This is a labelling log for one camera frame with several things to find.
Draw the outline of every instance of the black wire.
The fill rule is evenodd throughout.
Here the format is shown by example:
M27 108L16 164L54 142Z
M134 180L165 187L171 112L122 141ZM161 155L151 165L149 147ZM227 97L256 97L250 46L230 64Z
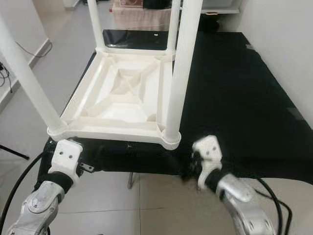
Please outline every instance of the black wire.
M28 172L31 170L31 168L40 160L40 158L43 156L43 154L44 153L41 153L38 157L36 157L31 162L31 164L29 164L29 166L25 169L25 171L22 173L22 175L19 177L19 179L15 183L15 185L14 185L14 187L13 187L13 189L12 189L10 195L9 195L9 198L8 198L8 200L5 203L5 206L3 208L3 212L2 212L2 215L1 215L1 218L0 218L0 235L2 234L5 218L6 218L6 215L7 215L8 211L9 211L9 207L10 207L10 204L11 204L11 202L13 200L14 194L16 193L18 187L20 186L20 184L23 181L23 179L25 178L25 176L28 174Z
M272 197L266 195L265 193L262 193L262 192L260 192L260 191L257 190L257 189L254 189L254 190L255 190L259 195L261 195L261 196L263 196L263 197L266 197L266 198L268 198L268 199L270 199L270 200L273 200ZM292 210L290 209L290 207L289 207L286 203L282 202L281 200L278 200L278 202L279 202L280 205L282 205L283 207L285 207L285 208L287 209L287 211L288 211L288 219L287 219L286 228L285 228L285 235L288 235L288 234L289 234L289 230L290 230L290 226L291 226L291 222L292 222Z
M273 190L268 186L268 184L262 180L261 178L257 178L257 180L266 188L266 190L268 191L268 193L271 195L276 209L277 209L277 214L278 214L278 230L277 230L277 235L282 235L282 229L283 229L283 214L282 214L282 209L280 207L280 204L278 202L278 199L275 195L275 193L273 192Z
M18 42L16 42L16 44L19 45L19 47L20 47L23 51L25 51L26 53L28 53L28 54L30 54L30 55L36 57L36 58L44 58L46 55L48 55L48 53L52 50L52 47L53 47L52 42L50 42L50 48L49 48L49 50L48 50L45 54L43 54L43 55L34 55L33 53L31 53L31 52L29 52L28 50L26 50L25 48L23 48L23 47L21 46L21 44L19 44Z
M3 82L2 84L0 85L0 87L3 87L4 84L5 84L5 79L9 79L9 84L10 84L10 93L13 93L12 92L12 84L11 84L11 78L10 78L10 71L6 68L6 66L4 66L3 63L0 62L0 65L3 67L3 69L5 70L6 72L6 76L4 76L4 74L2 73L2 71L0 71L0 78L3 79Z

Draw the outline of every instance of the white plastic stool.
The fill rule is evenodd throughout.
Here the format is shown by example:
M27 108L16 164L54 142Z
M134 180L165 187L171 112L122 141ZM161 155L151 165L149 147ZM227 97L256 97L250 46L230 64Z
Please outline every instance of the white plastic stool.
M202 0L184 0L175 49L180 3L173 0L167 49L159 51L106 47L96 1L88 0L97 53L61 117L0 17L0 50L54 140L79 137L178 147Z

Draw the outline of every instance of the robotic hand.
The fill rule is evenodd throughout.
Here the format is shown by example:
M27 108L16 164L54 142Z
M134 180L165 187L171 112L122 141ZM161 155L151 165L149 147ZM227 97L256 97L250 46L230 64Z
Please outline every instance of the robotic hand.
M193 144L193 159L201 173L198 186L210 188L231 214L238 235L276 235L273 225L258 204L255 190L222 170L222 153L215 136Z
M45 235L49 224L58 213L58 205L68 190L78 183L76 173L83 148L72 141L58 142L49 174L39 189L33 192L22 205L17 222L8 235Z

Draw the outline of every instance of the black tablecloth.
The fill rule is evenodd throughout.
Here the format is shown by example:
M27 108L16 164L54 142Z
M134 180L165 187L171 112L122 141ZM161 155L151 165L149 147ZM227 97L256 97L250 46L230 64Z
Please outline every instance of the black tablecloth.
M106 30L106 44L112 43L115 33L127 35L132 42L119 38L120 47L141 47L140 40L137 44L133 41L136 31L125 34ZM152 42L149 49L153 40L166 43L158 36L152 37L157 33L146 32L145 38ZM157 48L162 47L158 42L155 42ZM296 112L243 34L199 32L178 149L167 151L151 143L74 139L84 145L83 162L94 166L96 171L185 174L192 143L206 135L216 135L224 167L237 176L289 178L313 184L312 130L294 115ZM47 142L40 174L49 167L54 147L55 142Z

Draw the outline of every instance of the cardboard box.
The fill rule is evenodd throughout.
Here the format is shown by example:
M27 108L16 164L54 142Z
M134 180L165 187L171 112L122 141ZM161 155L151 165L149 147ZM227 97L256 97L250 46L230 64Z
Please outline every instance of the cardboard box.
M115 29L168 31L171 9L145 10L139 7L112 7Z
M121 7L142 7L143 0L120 0Z

